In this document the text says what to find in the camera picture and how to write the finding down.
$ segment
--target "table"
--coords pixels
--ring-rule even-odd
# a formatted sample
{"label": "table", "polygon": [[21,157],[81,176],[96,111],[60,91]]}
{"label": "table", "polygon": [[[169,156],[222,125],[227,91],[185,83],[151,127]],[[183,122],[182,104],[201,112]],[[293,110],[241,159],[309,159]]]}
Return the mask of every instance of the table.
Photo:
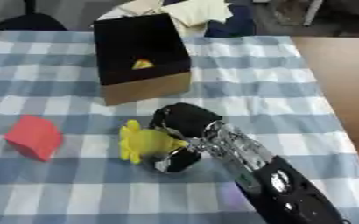
{"label": "table", "polygon": [[[0,39],[1,223],[262,223],[211,159],[178,178],[118,160],[119,125],[135,117],[146,125],[156,107],[178,101],[224,115],[359,223],[359,157],[289,38],[186,38],[190,91],[117,107],[96,91],[91,33],[10,31]],[[24,113],[51,119],[66,135],[50,163],[20,157],[2,140]]]}
{"label": "table", "polygon": [[359,38],[292,40],[359,152]]}

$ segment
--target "wooden table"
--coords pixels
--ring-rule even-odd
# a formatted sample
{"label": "wooden table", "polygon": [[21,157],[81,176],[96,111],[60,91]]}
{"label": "wooden table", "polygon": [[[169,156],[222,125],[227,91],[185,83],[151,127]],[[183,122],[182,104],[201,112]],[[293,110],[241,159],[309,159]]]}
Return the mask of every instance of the wooden table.
{"label": "wooden table", "polygon": [[292,38],[359,152],[359,38]]}

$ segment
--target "cardboard box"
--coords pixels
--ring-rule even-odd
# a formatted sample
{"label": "cardboard box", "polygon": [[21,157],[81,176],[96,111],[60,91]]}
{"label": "cardboard box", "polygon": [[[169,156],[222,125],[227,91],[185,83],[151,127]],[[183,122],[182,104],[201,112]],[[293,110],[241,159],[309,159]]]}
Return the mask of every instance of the cardboard box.
{"label": "cardboard box", "polygon": [[[94,22],[101,92],[108,105],[185,92],[190,58],[168,14]],[[138,60],[154,67],[133,70]]]}

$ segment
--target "yellow object in box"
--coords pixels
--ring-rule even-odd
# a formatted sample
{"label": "yellow object in box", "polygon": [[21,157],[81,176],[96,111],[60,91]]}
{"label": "yellow object in box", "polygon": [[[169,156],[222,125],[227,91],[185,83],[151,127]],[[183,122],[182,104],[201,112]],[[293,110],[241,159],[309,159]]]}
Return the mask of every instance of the yellow object in box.
{"label": "yellow object in box", "polygon": [[149,60],[147,60],[147,59],[139,59],[133,65],[132,69],[136,70],[136,69],[143,69],[143,68],[150,68],[150,67],[153,67],[153,64]]}

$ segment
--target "floor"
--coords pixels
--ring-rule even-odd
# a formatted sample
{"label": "floor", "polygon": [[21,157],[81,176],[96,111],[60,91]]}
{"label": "floor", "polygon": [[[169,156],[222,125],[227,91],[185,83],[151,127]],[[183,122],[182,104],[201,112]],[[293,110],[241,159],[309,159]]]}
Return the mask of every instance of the floor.
{"label": "floor", "polygon": [[[97,17],[112,7],[129,0],[37,0],[37,10],[53,16],[72,31],[87,31]],[[253,8],[259,35],[286,36],[331,36],[336,24],[316,19],[310,27],[284,26],[277,22],[268,4],[253,4],[250,0],[228,0],[236,4],[247,4]],[[0,0],[0,20],[22,14],[22,0]]]}

